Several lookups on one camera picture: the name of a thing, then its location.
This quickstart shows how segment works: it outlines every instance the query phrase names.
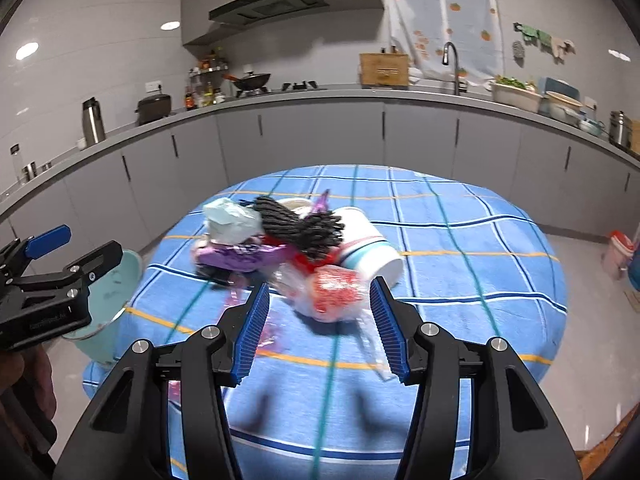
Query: wall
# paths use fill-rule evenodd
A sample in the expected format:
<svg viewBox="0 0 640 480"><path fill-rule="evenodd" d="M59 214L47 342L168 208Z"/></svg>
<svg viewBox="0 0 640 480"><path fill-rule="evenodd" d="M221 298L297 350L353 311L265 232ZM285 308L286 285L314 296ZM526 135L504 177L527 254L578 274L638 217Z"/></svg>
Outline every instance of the wall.
<svg viewBox="0 0 640 480"><path fill-rule="evenodd" d="M614 109L640 118L640 46L611 0L498 0L498 12L508 75L567 81L583 96L596 99L598 118L607 127ZM355 83L358 53L385 46L385 22L386 17L374 10L301 16L257 27L221 44L236 72L252 63L256 72L273 73L273 86L313 78L320 83ZM551 54L527 46L524 66L519 67L511 44L522 36L513 30L513 22L572 40L577 53L556 63ZM613 57L610 48L624 52L632 62Z"/></svg>
<svg viewBox="0 0 640 480"><path fill-rule="evenodd" d="M180 0L23 0L0 36L0 190L15 182L10 146L39 166L74 147L92 96L107 131L136 120L145 82L182 106L195 60L180 29L160 29L179 19ZM31 41L39 49L16 60Z"/></svg>

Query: range hood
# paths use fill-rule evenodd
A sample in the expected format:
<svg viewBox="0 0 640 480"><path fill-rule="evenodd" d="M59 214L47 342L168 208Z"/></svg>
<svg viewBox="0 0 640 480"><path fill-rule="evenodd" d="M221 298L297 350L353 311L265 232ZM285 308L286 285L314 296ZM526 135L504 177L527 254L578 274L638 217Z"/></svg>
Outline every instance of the range hood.
<svg viewBox="0 0 640 480"><path fill-rule="evenodd" d="M235 0L210 10L209 19L223 25L243 27L274 16L326 5L324 0Z"/></svg>

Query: stove burner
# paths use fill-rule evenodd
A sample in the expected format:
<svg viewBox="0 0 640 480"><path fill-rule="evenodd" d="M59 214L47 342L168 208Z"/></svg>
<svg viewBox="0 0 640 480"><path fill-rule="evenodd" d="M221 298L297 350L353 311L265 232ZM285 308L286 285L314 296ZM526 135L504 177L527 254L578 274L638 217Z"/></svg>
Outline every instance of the stove burner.
<svg viewBox="0 0 640 480"><path fill-rule="evenodd" d="M257 95L268 94L268 93L270 93L269 89L266 86L263 86L255 90L238 90L236 92L236 98L255 97Z"/></svg>
<svg viewBox="0 0 640 480"><path fill-rule="evenodd" d="M316 90L318 89L318 83L315 81L303 81L302 83L284 83L282 85L282 91L286 92L287 90Z"/></svg>

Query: round table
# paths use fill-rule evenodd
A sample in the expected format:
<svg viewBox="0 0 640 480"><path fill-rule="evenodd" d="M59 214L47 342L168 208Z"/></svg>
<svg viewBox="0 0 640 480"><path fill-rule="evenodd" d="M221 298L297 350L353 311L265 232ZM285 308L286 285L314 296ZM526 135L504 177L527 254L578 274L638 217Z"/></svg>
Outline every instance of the round table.
<svg viewBox="0 0 640 480"><path fill-rule="evenodd" d="M495 193L398 168L314 166L253 178L210 200L312 198L326 189L332 209L361 208L404 256L392 289L397 300L456 338L506 338L533 376L543 377L564 332L564 277L545 235ZM122 317L117 356L139 338L178 342L220 318L228 290L198 277L190 259L203 220L199 206L161 241ZM367 365L352 323L305 319L276 294L270 320L279 327L275 348L261 351L242 384L224 392L244 478L394 478L417 387L383 381ZM89 365L89 395L105 373ZM464 473L469 428L469 384L462 381L453 477ZM174 475L187 478L177 402L170 445Z"/></svg>

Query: white curtain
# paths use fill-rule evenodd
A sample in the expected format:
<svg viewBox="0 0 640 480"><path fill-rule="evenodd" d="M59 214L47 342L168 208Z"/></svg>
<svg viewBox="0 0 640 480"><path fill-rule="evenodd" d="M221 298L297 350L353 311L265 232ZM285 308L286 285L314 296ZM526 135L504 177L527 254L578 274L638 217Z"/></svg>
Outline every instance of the white curtain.
<svg viewBox="0 0 640 480"><path fill-rule="evenodd" d="M409 55L426 79L451 80L453 60L442 64L442 47L452 41L460 75L482 85L504 73L502 35L495 0L386 0L391 43Z"/></svg>

